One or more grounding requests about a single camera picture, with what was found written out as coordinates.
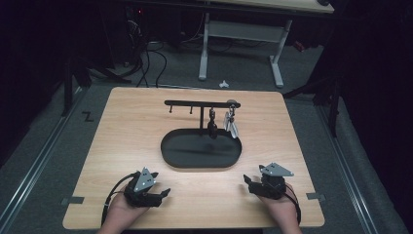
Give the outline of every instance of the black base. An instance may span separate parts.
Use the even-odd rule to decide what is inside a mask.
[[[176,168],[228,168],[240,158],[242,145],[231,133],[218,130],[209,137],[207,129],[177,129],[162,140],[164,160]]]

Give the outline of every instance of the black cable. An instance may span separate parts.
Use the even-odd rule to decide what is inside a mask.
[[[149,59],[149,53],[148,53],[147,48],[145,49],[145,52],[146,52],[146,58],[147,58],[147,60],[148,60],[148,65],[147,65],[145,71],[143,71],[143,65],[142,65],[142,77],[139,79],[139,82],[137,83],[136,87],[139,87],[140,83],[142,83],[142,80],[145,80],[146,88],[149,88],[148,81],[146,80],[146,73],[147,73],[148,70],[149,70],[149,66],[150,66],[150,64],[151,64],[151,61],[150,61],[150,59]]]
[[[159,78],[160,78],[161,75],[164,73],[165,69],[167,68],[167,58],[166,58],[164,55],[162,55],[161,53],[159,53],[159,52],[153,51],[152,53],[156,53],[156,54],[160,55],[160,56],[163,57],[164,60],[165,60],[164,68],[162,68],[161,72],[159,73],[159,75],[158,75],[158,77],[156,78],[156,81],[155,81],[155,86],[156,86],[156,88],[158,88]]]
[[[277,187],[273,186],[273,184],[271,184],[271,183],[266,183],[266,184],[269,185],[270,187],[274,188],[276,191],[279,191]],[[298,224],[300,224],[300,222],[301,222],[301,208],[300,208],[300,205],[298,204],[297,195],[295,195],[294,191],[288,185],[286,185],[285,187],[287,187],[289,189],[289,191],[291,191],[291,193],[294,195],[295,199],[293,199],[291,196],[286,194],[286,192],[283,192],[282,195],[285,196],[286,198],[288,198],[292,202],[292,204],[294,204],[295,211],[297,212],[297,221],[298,221]]]
[[[101,219],[101,224],[100,224],[100,225],[103,225],[103,222],[104,222],[104,220],[106,219],[107,211],[108,211],[108,209],[109,209],[110,200],[112,200],[113,194],[118,193],[118,192],[115,192],[115,190],[118,188],[118,186],[119,186],[123,181],[127,180],[127,179],[130,178],[130,177],[135,177],[136,175],[137,175],[137,173],[134,173],[134,174],[130,174],[130,175],[127,175],[127,176],[123,177],[123,178],[122,178],[121,180],[119,180],[119,182],[117,182],[116,185],[112,188],[112,190],[110,191],[109,195],[107,196],[106,201],[105,201],[104,206],[103,206],[102,219]]]
[[[286,185],[286,187],[289,189],[289,191],[292,192],[292,194],[294,195],[295,199],[293,199],[291,196],[289,196],[289,195],[286,194],[286,193],[284,193],[283,195],[284,195],[286,198],[288,198],[288,199],[292,202],[292,204],[294,204],[294,206],[295,206],[295,211],[297,212],[297,221],[298,221],[298,224],[300,224],[300,222],[301,222],[301,208],[300,208],[300,205],[298,204],[297,195],[295,195],[294,191],[292,191],[292,189],[291,189],[289,186]]]

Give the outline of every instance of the human hand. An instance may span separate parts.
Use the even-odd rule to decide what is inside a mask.
[[[149,210],[149,207],[132,207],[128,204],[127,199],[123,193],[125,187],[121,189],[122,192],[116,194],[113,198],[106,219],[97,231],[97,234],[119,234],[128,229],[137,218]]]
[[[291,184],[286,183],[290,189],[286,188],[285,194],[295,199]],[[301,234],[301,229],[297,221],[297,211],[295,205],[287,197],[282,196],[278,200],[257,196],[267,207],[271,217],[277,223],[283,234]]]

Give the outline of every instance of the wooden board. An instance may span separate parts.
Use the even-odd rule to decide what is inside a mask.
[[[227,101],[241,104],[236,124],[243,144],[239,161],[225,169],[178,169],[162,157],[160,144],[171,130],[197,128],[200,108],[175,106],[166,99]],[[227,109],[215,109],[222,128]],[[249,228],[275,226],[263,204],[248,193],[243,175],[259,181],[258,165],[275,162],[295,176],[293,184],[302,209],[301,226],[322,226],[324,218],[282,95],[276,92],[115,88],[110,94],[63,225],[68,229],[97,229],[105,198],[124,176],[147,167],[158,172],[152,193],[170,194],[159,208],[150,209],[132,228]]]

